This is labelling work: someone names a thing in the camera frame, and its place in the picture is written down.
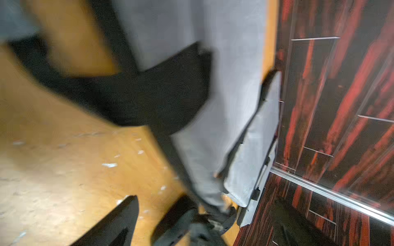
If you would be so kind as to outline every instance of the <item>white paint spot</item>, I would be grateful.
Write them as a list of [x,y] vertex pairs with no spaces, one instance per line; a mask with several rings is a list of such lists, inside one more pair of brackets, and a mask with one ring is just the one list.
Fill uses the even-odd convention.
[[88,135],[90,135],[90,134],[89,133],[80,133],[78,135],[75,135],[74,137],[85,137],[85,136],[88,136]]
[[111,168],[111,167],[116,167],[118,163],[103,163],[102,165]]
[[17,236],[17,237],[14,239],[14,241],[12,241],[12,243],[11,243],[9,246],[12,246],[12,245],[16,244],[16,243],[19,242],[19,240],[20,240],[21,238],[23,238],[24,236],[26,236],[26,231],[22,231],[22,232],[19,234],[19,236]]
[[24,142],[24,141],[14,141],[13,143],[12,143],[12,145],[16,145],[16,146],[20,146],[20,145],[25,145],[26,144],[26,142]]
[[102,135],[104,135],[105,133],[104,132],[100,132],[100,131],[95,131],[95,132],[92,132],[92,136],[96,136],[96,137],[99,137],[99,136],[102,136]]

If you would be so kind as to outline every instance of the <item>red wood panel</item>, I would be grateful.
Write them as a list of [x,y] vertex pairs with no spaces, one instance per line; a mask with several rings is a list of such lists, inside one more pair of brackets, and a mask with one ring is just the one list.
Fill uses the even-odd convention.
[[369,217],[339,205],[336,243],[342,246],[370,246]]
[[297,41],[292,45],[276,162],[295,168],[325,85],[334,40]]
[[394,213],[394,144],[373,165],[366,167],[351,190],[362,197],[377,201],[380,209]]
[[247,236],[247,234],[249,232],[250,226],[251,225],[247,225],[247,226],[244,226],[244,227],[240,228],[240,231],[238,232],[237,238],[234,241],[234,244],[233,244],[234,246],[237,246],[237,245],[243,246],[244,245],[244,243],[246,241],[246,236]]
[[286,71],[287,55],[289,50],[289,40],[292,38],[290,29],[292,25],[293,8],[296,0],[280,1],[279,20],[277,29],[275,67],[282,71],[282,90],[284,88],[284,79]]
[[331,159],[331,156],[304,148],[298,162],[296,174],[318,183],[322,178],[323,170],[327,169]]
[[336,191],[348,191],[393,143],[394,124],[358,117],[319,182]]
[[295,39],[339,36],[348,18],[348,0],[300,0]]
[[309,212],[307,219],[312,222],[316,228],[323,232],[324,235],[335,241],[336,225],[314,213]]
[[273,219],[270,209],[278,197],[285,197],[288,181],[274,174],[270,174],[266,183],[266,191],[260,199],[253,223],[243,246],[267,245],[273,239]]
[[361,115],[394,120],[394,55],[376,81]]
[[313,193],[310,200],[309,210],[320,214],[332,222],[336,222],[338,204],[324,196]]
[[291,204],[296,210],[298,210],[301,214],[307,216],[310,200],[312,198],[312,191],[303,188],[294,183],[290,183],[286,201]]
[[370,246],[393,246],[392,229],[389,225],[370,218]]
[[331,155],[380,74],[394,41],[393,1],[355,1],[350,15],[356,17],[338,41],[305,144]]

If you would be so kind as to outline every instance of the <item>floor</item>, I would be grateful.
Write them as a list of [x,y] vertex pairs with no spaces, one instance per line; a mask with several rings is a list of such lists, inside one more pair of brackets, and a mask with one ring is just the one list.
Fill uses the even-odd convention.
[[285,199],[337,245],[391,246],[394,242],[394,227],[275,174],[270,174],[265,188],[253,223],[241,228],[235,246],[278,245],[270,215],[278,198]]
[[[269,5],[273,25],[267,29],[263,75],[275,53],[277,1]],[[64,73],[117,71],[84,1],[27,0],[26,7]],[[115,127],[49,93],[5,45],[0,74],[0,246],[71,244],[127,195],[139,200],[132,245],[149,245],[156,224],[184,194],[149,129]],[[228,245],[238,231],[234,225],[223,236]]]

